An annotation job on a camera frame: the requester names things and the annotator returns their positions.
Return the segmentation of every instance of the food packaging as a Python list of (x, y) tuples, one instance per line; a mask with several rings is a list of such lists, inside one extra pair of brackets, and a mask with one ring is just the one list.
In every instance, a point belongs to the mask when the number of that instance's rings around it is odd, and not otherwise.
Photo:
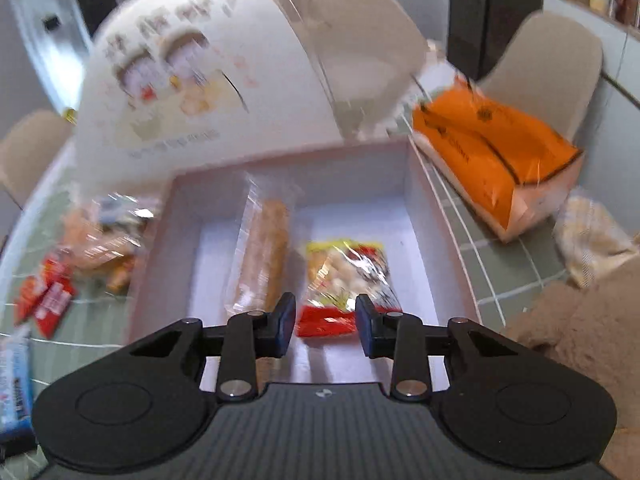
[(158, 210), (156, 197), (118, 193), (76, 208), (65, 219), (62, 241), (72, 254), (72, 267), (83, 274), (106, 277), (108, 293), (124, 293), (145, 229)]
[(270, 312), (282, 293), (289, 218), (299, 190), (274, 178), (246, 176), (247, 200), (225, 293), (229, 316)]
[(47, 339), (55, 334), (75, 293), (69, 280), (61, 280), (53, 283), (43, 296), (33, 317), (40, 333)]
[(389, 283), (380, 244), (354, 240), (310, 242), (306, 247), (309, 282), (296, 325), (300, 337), (355, 332), (356, 297), (367, 294), (380, 312), (401, 310)]
[(29, 327), (22, 325), (0, 344), (1, 460), (36, 449), (31, 427)]
[(31, 316), (49, 287), (60, 280), (68, 280), (70, 273), (70, 253), (67, 249), (56, 248), (47, 253), (38, 272), (26, 277), (20, 286), (20, 293), (15, 300), (15, 324)]
[(503, 242), (562, 205), (583, 160), (542, 121), (470, 85), (416, 107), (414, 141)]

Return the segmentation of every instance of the chair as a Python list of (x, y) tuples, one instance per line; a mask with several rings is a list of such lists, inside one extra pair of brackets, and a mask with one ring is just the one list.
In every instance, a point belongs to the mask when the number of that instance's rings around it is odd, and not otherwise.
[(49, 110), (36, 110), (0, 142), (0, 176), (20, 208), (71, 136), (73, 125)]
[(522, 110), (568, 141), (580, 127), (602, 68), (602, 44), (551, 12), (530, 15), (481, 82), (487, 97)]

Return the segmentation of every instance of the pile of snacks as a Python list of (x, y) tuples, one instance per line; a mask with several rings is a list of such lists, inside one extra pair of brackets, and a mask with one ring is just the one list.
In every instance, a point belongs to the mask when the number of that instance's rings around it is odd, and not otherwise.
[(307, 295), (298, 319), (300, 337), (355, 332), (355, 304), (367, 294), (380, 312), (401, 310), (388, 282), (382, 246), (354, 240), (310, 242), (306, 246)]
[(15, 324), (33, 316), (42, 335), (51, 338), (76, 294), (74, 279), (98, 278), (106, 282), (108, 293), (126, 292), (158, 205), (157, 199), (111, 194), (73, 209), (65, 218), (62, 240), (22, 283)]

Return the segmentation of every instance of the fluffy fabric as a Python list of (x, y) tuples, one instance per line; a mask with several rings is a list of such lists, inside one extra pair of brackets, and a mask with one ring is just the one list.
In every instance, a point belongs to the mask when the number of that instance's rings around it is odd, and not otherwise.
[(620, 480), (639, 480), (640, 258), (585, 290), (551, 283), (504, 334), (607, 389), (618, 426), (601, 463)]

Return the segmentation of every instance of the red snack bag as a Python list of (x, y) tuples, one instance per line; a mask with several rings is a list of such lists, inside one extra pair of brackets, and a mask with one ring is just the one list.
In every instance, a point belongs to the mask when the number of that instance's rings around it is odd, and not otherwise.
[(309, 286), (296, 325), (298, 336), (355, 332), (354, 311), (359, 294), (367, 294), (379, 312), (400, 310), (379, 244), (354, 240), (310, 242), (306, 246), (306, 259)]
[(39, 274), (27, 276), (20, 286), (20, 296), (15, 300), (14, 319), (19, 325), (35, 310), (38, 302), (47, 291), (47, 283)]
[(71, 282), (62, 279), (53, 283), (40, 301), (34, 317), (40, 332), (47, 339), (53, 336), (75, 293)]
[(15, 324), (27, 319), (42, 300), (47, 289), (57, 280), (68, 279), (69, 254), (64, 249), (55, 249), (43, 258), (40, 269), (22, 282), (20, 295), (15, 300)]

